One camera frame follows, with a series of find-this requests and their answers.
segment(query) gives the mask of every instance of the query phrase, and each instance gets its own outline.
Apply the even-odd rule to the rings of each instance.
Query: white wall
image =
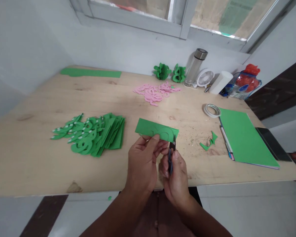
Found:
[[[296,151],[296,106],[262,121],[286,152]]]
[[[219,73],[222,70],[234,71],[249,56],[205,45],[201,39],[181,40],[87,17],[85,21],[92,26],[82,26],[69,0],[33,2],[37,12],[78,65],[152,75],[154,65],[160,62],[171,69],[176,63],[185,66],[195,49],[201,47],[209,52],[203,65]]]
[[[25,95],[0,80],[0,117],[13,109]]]
[[[72,64],[31,1],[0,0],[0,117]]]
[[[296,120],[273,127],[270,131],[286,152],[296,151]]]
[[[296,63],[296,5],[245,62],[249,63],[261,69],[258,79],[263,86]]]
[[[277,127],[281,124],[296,120],[296,106],[284,110],[272,117],[266,118],[262,121],[267,128]]]

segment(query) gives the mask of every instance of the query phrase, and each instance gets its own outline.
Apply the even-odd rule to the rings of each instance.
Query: pink foam number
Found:
[[[136,87],[133,92],[144,95],[145,101],[149,102],[151,105],[158,106],[158,104],[154,102],[160,102],[163,98],[169,97],[170,93],[181,90],[181,88],[171,88],[171,86],[175,85],[170,85],[169,82],[162,83],[160,86],[144,84]]]

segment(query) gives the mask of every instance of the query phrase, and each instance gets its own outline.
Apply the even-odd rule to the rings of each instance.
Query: metal bottle cap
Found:
[[[196,57],[199,60],[205,60],[207,54],[208,52],[206,50],[198,48],[194,53],[194,57]]]

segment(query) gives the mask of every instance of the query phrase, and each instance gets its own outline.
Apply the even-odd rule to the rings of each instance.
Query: window frame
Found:
[[[118,24],[157,32],[183,40],[202,40],[204,43],[213,44],[221,48],[231,49],[242,53],[248,53],[261,39],[278,15],[287,7],[291,0],[276,0],[261,22],[251,33],[246,41],[216,34],[211,30],[203,30],[191,27],[192,18],[197,5],[197,0],[175,0],[172,22],[166,19],[153,18],[134,12],[124,11],[109,5],[94,2],[92,0],[70,0],[77,17],[82,25],[90,26],[90,19],[97,18]],[[184,6],[182,23],[175,23],[175,14]]]

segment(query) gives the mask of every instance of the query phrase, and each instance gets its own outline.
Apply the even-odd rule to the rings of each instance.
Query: hand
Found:
[[[169,149],[162,151],[164,156],[159,163],[159,173],[163,176],[165,195],[175,208],[182,209],[190,199],[186,163],[179,151],[171,151],[173,171],[170,176],[168,171],[168,151]]]
[[[168,142],[153,137],[141,136],[128,152],[126,190],[151,194],[157,182],[156,159]]]

